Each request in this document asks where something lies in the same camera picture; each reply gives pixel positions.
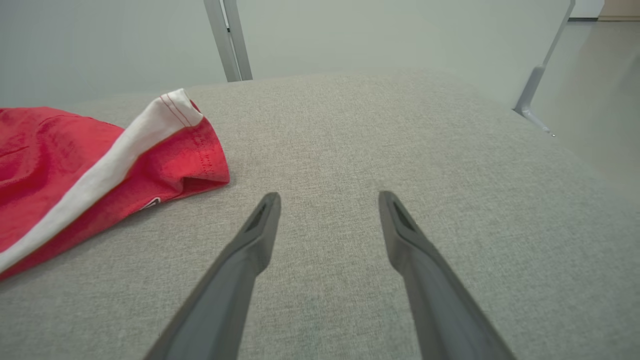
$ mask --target red garment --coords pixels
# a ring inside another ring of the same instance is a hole
[[[220,141],[182,90],[127,131],[52,108],[0,109],[0,280],[142,208],[228,182]]]

